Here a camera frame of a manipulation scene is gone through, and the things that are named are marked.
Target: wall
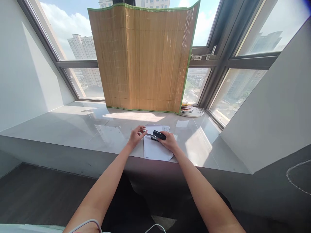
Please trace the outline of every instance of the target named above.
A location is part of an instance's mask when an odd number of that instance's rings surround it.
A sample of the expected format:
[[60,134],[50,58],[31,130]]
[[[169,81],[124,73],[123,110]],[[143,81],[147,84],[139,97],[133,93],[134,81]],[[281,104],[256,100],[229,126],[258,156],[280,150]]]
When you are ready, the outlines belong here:
[[2,131],[74,98],[17,1],[2,2],[0,21]]
[[[116,154],[0,136],[0,150],[21,161],[65,172],[98,178]],[[237,210],[287,222],[304,232],[311,230],[311,196],[298,190],[286,178],[286,171],[311,159],[311,145],[283,158],[254,175],[199,168],[205,178]],[[292,181],[311,193],[308,177],[311,163],[292,170]],[[125,171],[136,187],[163,195],[188,196],[189,189],[177,163],[129,157]]]
[[12,171],[20,163],[20,160],[3,151],[0,151],[0,178]]
[[311,20],[220,134],[251,172],[311,143]]

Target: marble surface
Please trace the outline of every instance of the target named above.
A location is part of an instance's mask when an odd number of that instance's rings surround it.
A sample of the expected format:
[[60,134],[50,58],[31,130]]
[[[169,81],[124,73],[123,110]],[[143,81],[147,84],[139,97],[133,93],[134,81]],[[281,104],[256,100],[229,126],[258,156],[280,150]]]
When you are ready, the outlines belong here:
[[[0,135],[118,154],[131,130],[145,124],[170,126],[178,145],[196,166],[250,173],[219,136],[220,130],[206,113],[189,118],[174,113],[106,108],[102,102],[76,101],[6,129]],[[144,157],[143,141],[131,156]]]

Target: green trim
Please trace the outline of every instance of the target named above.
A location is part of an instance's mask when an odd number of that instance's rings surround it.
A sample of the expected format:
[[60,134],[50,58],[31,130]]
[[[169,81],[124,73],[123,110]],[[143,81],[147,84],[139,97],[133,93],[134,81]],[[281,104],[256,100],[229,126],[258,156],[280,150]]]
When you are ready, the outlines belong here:
[[186,87],[186,82],[187,82],[188,68],[189,68],[189,64],[190,64],[190,57],[191,57],[191,52],[192,52],[192,46],[193,46],[195,28],[196,28],[196,26],[197,26],[198,15],[199,15],[199,10],[200,10],[200,3],[201,3],[201,0],[197,1],[197,2],[193,5],[193,7],[194,7],[195,5],[199,4],[199,5],[198,5],[197,15],[196,15],[196,18],[195,18],[195,23],[194,23],[194,32],[193,32],[193,35],[192,35],[192,41],[191,41],[191,47],[190,47],[190,52],[189,52],[187,71],[186,71],[186,76],[185,76],[185,83],[184,83],[184,88],[183,88],[183,90],[182,90],[182,96],[181,96],[181,101],[180,101],[179,115],[180,115],[180,110],[181,110],[181,105],[182,105],[182,99],[184,98],[184,92],[185,92],[185,87]]
[[123,110],[128,110],[128,111],[146,111],[146,112],[166,112],[166,113],[175,113],[177,115],[180,115],[179,113],[176,112],[168,112],[168,111],[156,111],[156,110],[145,110],[145,109],[128,109],[128,108],[119,108],[119,107],[108,107],[106,104],[106,108],[117,108],[117,109],[123,109]]
[[194,8],[200,1],[197,1],[193,6],[191,7],[174,7],[174,8],[143,8],[143,7],[138,7],[138,6],[132,6],[128,5],[126,3],[116,3],[113,4],[112,6],[105,7],[105,8],[88,8],[87,10],[89,11],[105,11],[105,10],[110,10],[114,8],[115,6],[124,6],[129,9],[134,9],[134,10],[141,10],[141,11],[151,11],[151,12],[158,12],[158,11],[180,11],[180,10],[189,10]]

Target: bamboo blind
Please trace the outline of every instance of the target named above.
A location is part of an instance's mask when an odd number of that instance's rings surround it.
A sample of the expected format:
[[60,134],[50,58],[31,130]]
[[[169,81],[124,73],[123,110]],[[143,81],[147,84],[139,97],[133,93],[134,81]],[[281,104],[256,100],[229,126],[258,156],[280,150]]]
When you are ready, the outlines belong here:
[[88,9],[107,107],[180,113],[199,4]]

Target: stacked plates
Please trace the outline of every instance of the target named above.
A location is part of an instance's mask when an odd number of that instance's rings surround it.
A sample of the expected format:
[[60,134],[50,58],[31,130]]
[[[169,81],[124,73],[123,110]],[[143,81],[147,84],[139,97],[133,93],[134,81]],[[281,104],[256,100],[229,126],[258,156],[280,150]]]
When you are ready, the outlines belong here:
[[200,117],[204,112],[201,109],[191,106],[187,102],[182,102],[180,114],[185,117]]
[[180,110],[181,113],[191,113],[193,112],[193,108],[190,104],[182,104],[181,105],[181,110]]

